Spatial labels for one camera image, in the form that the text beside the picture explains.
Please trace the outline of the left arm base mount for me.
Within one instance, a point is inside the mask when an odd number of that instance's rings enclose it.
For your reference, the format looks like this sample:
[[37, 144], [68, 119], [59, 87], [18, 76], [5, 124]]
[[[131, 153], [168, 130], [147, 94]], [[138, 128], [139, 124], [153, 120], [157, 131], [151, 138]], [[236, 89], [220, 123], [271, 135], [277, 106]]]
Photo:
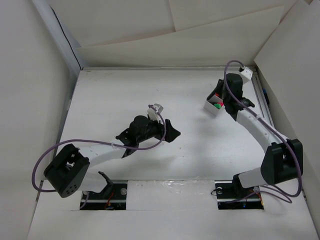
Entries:
[[82, 211], [124, 211], [127, 207], [127, 180], [111, 180], [104, 172], [98, 172], [104, 179], [99, 192], [82, 193], [79, 209]]

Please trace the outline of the green highlighter marker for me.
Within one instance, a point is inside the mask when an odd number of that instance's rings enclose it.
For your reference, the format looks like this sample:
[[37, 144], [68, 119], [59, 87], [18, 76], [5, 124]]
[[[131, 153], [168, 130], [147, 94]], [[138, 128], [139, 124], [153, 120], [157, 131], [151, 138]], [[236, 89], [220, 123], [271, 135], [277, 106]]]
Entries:
[[222, 108], [222, 106], [221, 106], [220, 104], [218, 104], [218, 103], [215, 103], [214, 106], [215, 106], [217, 109], [221, 109], [221, 108]]

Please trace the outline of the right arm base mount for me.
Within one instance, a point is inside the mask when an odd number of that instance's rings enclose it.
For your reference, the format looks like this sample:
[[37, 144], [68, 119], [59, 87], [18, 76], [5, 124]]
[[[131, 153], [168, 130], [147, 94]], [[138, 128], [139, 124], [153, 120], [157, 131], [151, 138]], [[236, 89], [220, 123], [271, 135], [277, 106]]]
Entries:
[[218, 210], [263, 210], [260, 193], [254, 187], [243, 188], [238, 174], [232, 180], [215, 180], [210, 193], [216, 196]]

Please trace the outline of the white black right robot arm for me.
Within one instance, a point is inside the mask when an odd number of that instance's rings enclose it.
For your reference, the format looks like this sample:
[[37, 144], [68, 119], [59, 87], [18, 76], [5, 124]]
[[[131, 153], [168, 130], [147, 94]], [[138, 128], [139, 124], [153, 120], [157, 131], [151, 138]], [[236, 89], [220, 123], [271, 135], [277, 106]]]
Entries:
[[275, 186], [289, 180], [298, 180], [302, 188], [303, 145], [298, 139], [289, 139], [254, 112], [255, 105], [243, 96], [243, 79], [239, 74], [227, 73], [212, 91], [223, 101], [225, 111], [243, 126], [259, 143], [264, 152], [260, 167], [233, 176], [231, 191], [243, 197], [250, 188]]

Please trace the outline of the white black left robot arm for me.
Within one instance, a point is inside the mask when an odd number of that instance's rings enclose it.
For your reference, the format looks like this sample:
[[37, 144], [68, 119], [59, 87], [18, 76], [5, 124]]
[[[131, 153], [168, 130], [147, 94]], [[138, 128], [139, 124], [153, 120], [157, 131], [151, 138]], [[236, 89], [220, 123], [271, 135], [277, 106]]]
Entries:
[[104, 199], [112, 193], [114, 183], [104, 172], [89, 172], [89, 168], [126, 158], [138, 150], [140, 143], [149, 139], [171, 143], [180, 134], [169, 119], [157, 121], [138, 115], [127, 129], [116, 136], [115, 143], [83, 148], [77, 148], [72, 143], [65, 145], [43, 174], [62, 198], [82, 191], [93, 192]]

